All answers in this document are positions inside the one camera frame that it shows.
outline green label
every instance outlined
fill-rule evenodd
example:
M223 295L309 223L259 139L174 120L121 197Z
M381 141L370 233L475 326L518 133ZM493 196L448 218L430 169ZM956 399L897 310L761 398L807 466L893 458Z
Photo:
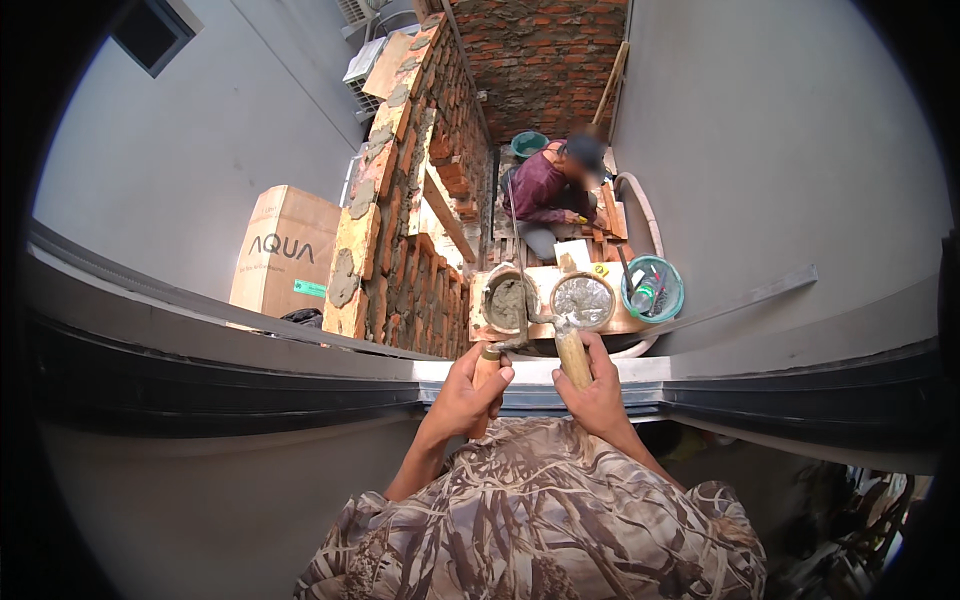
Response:
M313 283L311 281L304 281L303 279L294 279L294 291L300 292L301 294L309 294L310 296L326 298L325 285Z

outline camouflage shirt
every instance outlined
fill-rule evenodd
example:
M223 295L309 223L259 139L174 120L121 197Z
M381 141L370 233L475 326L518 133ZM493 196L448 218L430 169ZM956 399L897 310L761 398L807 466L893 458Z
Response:
M680 493L567 419L498 419L401 502L352 498L298 599L761 598L733 490Z

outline gray pants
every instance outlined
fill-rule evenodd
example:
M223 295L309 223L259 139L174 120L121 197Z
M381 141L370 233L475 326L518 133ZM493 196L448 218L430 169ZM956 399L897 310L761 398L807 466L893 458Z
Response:
M588 192L588 195L590 198L590 206L596 208L596 196L593 195L593 192ZM561 196L563 200L566 200L565 194L562 193ZM572 204L565 202L558 203L557 208L573 210ZM557 243L558 237L564 236L562 229L566 229L568 232L569 228L569 225L563 224L535 223L532 221L516 222L516 232L519 233L523 241L527 243L527 248L534 251L537 258L543 262L555 262L557 260L557 255L553 251L553 245Z

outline plastered brick wall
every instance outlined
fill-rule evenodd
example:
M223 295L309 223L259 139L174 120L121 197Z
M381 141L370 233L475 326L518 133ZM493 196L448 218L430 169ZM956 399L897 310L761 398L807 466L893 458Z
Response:
M623 40L627 0L450 0L495 143L564 137L593 118ZM607 104L599 132L606 135Z
M442 13L420 26L373 119L337 228L324 330L457 357L468 348L468 289L419 232L425 161L462 219L489 193L482 114Z

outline hand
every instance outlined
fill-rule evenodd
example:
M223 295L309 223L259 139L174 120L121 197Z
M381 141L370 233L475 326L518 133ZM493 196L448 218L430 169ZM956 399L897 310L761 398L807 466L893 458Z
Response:
M572 210L567 210L566 208L564 208L564 223L568 223L571 225L582 225L583 223L586 223L586 222L587 222L587 219L584 219L583 217L573 212Z
M639 438L623 408L620 374L599 335L586 331L577 333L588 348L587 362L593 383L583 391L577 390L563 371L555 369L553 385L566 409L588 433L626 452L626 448Z
M514 379L514 370L510 359L501 354L500 370L483 387L474 390L473 371L486 344L477 342L450 367L444 386L417 430L417 437L424 444L446 444L453 436L466 434L484 415L496 418L503 391Z

